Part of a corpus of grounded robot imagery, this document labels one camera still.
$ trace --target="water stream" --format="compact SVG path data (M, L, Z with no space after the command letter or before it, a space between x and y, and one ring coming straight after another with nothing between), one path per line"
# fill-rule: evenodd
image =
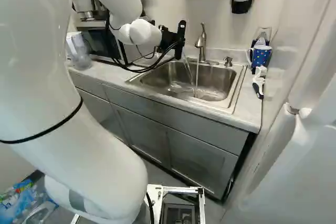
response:
M195 83L195 89L194 89L194 97L197 98L197 87L198 87L198 67L200 66L200 59L197 58L197 68L196 68L196 83Z
M196 82L194 83L193 80L193 74L191 72L191 68L188 62L188 58L183 54L183 63L184 63L184 67L186 69L186 71L188 72L188 76L189 76L189 81L191 86L193 86L193 90L194 90L194 97L197 98L197 86L198 86L198 66L199 66L199 59L197 59L197 70L196 70Z

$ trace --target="floor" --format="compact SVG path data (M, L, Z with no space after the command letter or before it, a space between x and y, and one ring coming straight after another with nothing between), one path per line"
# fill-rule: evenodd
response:
M159 184L164 186L186 186L183 182L172 177L166 172L160 170L153 164L145 161L145 165L148 171L148 179L150 184ZM206 224L219 224L222 216L224 215L224 208L220 202L213 201L206 198L205 202L205 220ZM52 215L45 221L45 224L70 224L74 214L65 210L64 208L58 208ZM95 224L90 220L81 218L79 224Z

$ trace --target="stainless steel sink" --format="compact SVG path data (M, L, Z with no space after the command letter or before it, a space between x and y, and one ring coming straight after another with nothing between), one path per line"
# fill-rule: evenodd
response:
M140 74L129 83L141 86L157 93L195 102L215 108L229 108L242 75L244 66L208 65L200 63L198 68L198 86L195 89L197 64L187 66L180 61L168 62L150 72Z

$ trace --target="white countertop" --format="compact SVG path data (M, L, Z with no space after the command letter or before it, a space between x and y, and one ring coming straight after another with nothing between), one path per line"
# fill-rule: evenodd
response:
M256 93L254 92L252 87L253 75L249 69L247 69L245 73L233 114L210 109L208 107L159 94L155 91L126 83L127 80L138 74L129 72L118 66L94 61L90 69L78 71L72 67L69 67L69 71L78 75L94 78L98 82L105 85L118 88L120 90L130 92L141 97L145 97L150 100L157 101L246 131L258 133L261 127L262 100L258 99Z

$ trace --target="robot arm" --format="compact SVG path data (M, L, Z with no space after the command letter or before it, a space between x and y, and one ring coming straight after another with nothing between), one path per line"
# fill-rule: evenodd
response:
M181 58L184 46L185 22L180 23L177 34L153 26L144 19L139 19L142 13L140 0L100 0L110 10L110 30L124 44L150 45L158 47L163 52L172 43L180 43L174 47L175 57Z
M157 29L137 20L140 0L101 1L124 41L156 38ZM91 116L70 80L70 9L69 0L0 0L0 142L46 174L61 206L97 223L131 224L144 203L146 168ZM174 40L183 46L181 30L161 27L156 43L162 50Z

